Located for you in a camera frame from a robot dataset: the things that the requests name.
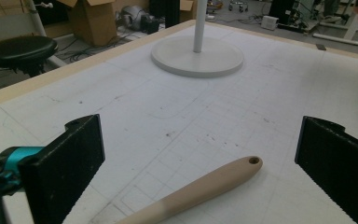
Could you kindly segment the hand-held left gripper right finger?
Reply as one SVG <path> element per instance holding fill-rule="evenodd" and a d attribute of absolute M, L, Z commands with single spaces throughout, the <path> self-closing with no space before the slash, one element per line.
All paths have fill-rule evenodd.
<path fill-rule="evenodd" d="M 325 119 L 302 119 L 295 163 L 358 224 L 358 139 Z"/>

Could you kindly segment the brown cardboard box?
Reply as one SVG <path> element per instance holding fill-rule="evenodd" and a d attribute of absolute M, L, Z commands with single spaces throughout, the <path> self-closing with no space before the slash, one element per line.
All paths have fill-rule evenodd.
<path fill-rule="evenodd" d="M 113 4 L 116 0 L 57 0 L 66 7 L 74 36 L 102 47 L 117 36 Z"/>

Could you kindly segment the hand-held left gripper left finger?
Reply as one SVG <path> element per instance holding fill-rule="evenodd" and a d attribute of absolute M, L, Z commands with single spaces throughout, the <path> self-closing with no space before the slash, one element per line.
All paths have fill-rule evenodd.
<path fill-rule="evenodd" d="M 65 132 L 18 163 L 34 224 L 62 224 L 104 162 L 100 116 L 65 125 Z"/>

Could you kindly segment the black round stool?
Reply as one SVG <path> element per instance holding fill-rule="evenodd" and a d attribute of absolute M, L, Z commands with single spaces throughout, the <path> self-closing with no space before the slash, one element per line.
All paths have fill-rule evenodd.
<path fill-rule="evenodd" d="M 58 49 L 46 36 L 19 36 L 0 41 L 0 68 L 18 70 L 30 77 L 45 73 L 44 64 Z"/>

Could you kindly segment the white stand pole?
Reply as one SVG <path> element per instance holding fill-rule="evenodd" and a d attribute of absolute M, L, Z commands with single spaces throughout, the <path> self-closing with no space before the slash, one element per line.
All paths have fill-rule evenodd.
<path fill-rule="evenodd" d="M 201 49 L 202 49 L 206 10 L 207 10 L 207 0 L 198 0 L 197 18 L 195 24 L 195 34 L 194 34 L 194 44 L 193 44 L 193 51 L 196 53 L 201 53 Z"/>

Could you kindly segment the beige wooden handle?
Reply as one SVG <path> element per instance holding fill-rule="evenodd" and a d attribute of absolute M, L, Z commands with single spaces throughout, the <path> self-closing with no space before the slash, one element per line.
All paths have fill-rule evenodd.
<path fill-rule="evenodd" d="M 257 156 L 232 161 L 116 224 L 158 224 L 160 221 L 235 189 L 255 176 L 262 165 L 263 161 Z"/>

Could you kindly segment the small white box device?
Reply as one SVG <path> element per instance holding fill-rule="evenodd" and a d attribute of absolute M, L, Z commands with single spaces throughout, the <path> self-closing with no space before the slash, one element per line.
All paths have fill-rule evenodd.
<path fill-rule="evenodd" d="M 278 24 L 278 18 L 271 17 L 271 16 L 264 16 L 261 21 L 261 27 L 270 31 L 276 29 Z"/>

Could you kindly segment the white table leg frame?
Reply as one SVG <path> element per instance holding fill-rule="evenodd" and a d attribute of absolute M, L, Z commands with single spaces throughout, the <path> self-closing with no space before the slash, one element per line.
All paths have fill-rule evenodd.
<path fill-rule="evenodd" d="M 352 46 L 358 46 L 358 40 L 354 40 L 353 37 L 358 31 L 358 15 L 355 14 L 354 18 L 350 21 L 348 25 L 342 25 L 342 24 L 335 24 L 335 23 L 326 23 L 326 22 L 320 22 L 320 26 L 327 27 L 327 28 L 333 28 L 342 30 L 345 32 L 345 35 L 342 37 L 332 36 L 332 35 L 323 35 L 323 34 L 313 34 L 313 37 L 334 41 L 342 44 L 352 45 Z"/>

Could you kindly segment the grey round appliance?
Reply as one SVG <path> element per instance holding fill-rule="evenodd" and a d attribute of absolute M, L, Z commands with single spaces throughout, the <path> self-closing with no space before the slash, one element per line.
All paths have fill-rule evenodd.
<path fill-rule="evenodd" d="M 125 6 L 120 12 L 124 25 L 133 31 L 141 30 L 141 20 L 145 15 L 146 12 L 139 6 Z"/>

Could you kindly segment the white round stand base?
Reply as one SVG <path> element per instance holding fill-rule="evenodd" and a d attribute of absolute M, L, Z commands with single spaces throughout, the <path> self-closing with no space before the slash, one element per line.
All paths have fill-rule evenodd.
<path fill-rule="evenodd" d="M 200 52 L 193 45 L 192 36 L 165 38 L 152 48 L 152 61 L 169 73 L 195 78 L 228 76 L 243 66 L 242 51 L 225 41 L 204 37 Z"/>

